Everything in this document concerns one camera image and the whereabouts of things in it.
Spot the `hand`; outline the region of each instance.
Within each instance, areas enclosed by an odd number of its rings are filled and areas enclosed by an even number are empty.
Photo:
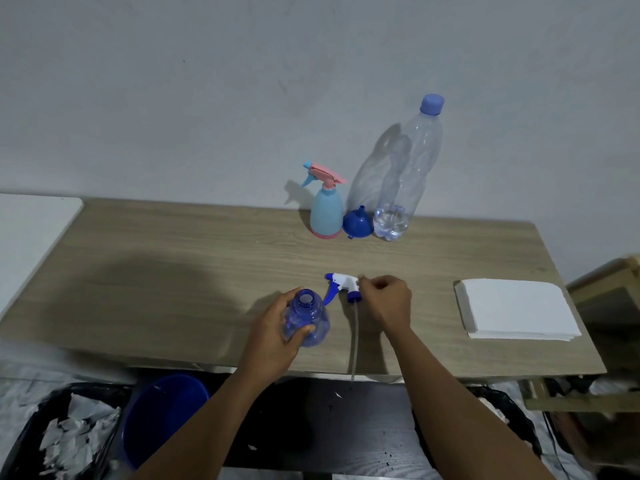
[[[406,282],[395,276],[379,276],[371,280],[361,276],[359,281],[362,298],[388,337],[410,328],[411,290]]]
[[[280,379],[298,355],[302,341],[316,327],[307,325],[287,341],[283,312],[301,288],[281,294],[251,327],[236,374],[245,377],[260,390]]]

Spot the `person's left hand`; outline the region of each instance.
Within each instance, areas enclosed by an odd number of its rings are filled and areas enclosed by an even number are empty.
[[[253,322],[236,374],[245,377],[260,390],[289,370],[302,341],[316,328],[307,325],[295,332],[289,341],[284,337],[284,309],[300,290],[296,288],[281,294]]]

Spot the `black cable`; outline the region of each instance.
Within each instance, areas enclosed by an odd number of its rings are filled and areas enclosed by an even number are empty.
[[[551,426],[549,426],[549,421],[547,420],[546,412],[542,413],[542,418],[544,418],[545,420],[545,426],[547,427],[549,438],[551,438],[551,444],[554,447],[554,453],[556,454],[556,459],[558,460],[558,463],[560,463],[560,468],[562,468],[562,471],[564,471],[564,474],[566,475],[567,480],[572,480],[571,475],[569,475],[569,472],[567,472],[566,469],[564,468],[562,460],[560,460],[560,456],[558,455],[558,448],[556,447],[556,438],[554,437],[553,431],[551,431]]]

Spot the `pink bottle base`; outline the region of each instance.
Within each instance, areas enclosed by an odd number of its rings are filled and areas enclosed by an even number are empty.
[[[342,231],[342,229],[340,229],[338,232],[336,232],[335,234],[331,234],[331,235],[324,235],[324,234],[318,234],[316,231],[314,231],[313,229],[311,229],[311,232],[316,236],[319,237],[320,239],[333,239],[334,237],[338,237],[338,234],[340,234]]]

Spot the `spray nozzle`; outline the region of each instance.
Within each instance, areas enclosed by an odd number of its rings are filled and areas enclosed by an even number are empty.
[[[331,282],[329,284],[329,291],[327,291],[327,294],[324,297],[325,306],[331,303],[331,300],[335,298],[335,296],[341,290],[348,291],[347,301],[349,303],[354,303],[362,300],[360,288],[358,287],[358,279],[355,276],[350,276],[348,274],[327,273],[324,275],[324,277]]]
[[[346,184],[347,181],[336,172],[329,170],[327,167],[318,165],[317,163],[305,162],[303,166],[308,170],[309,176],[302,184],[306,187],[314,180],[322,180],[325,190],[333,190],[336,184]]]

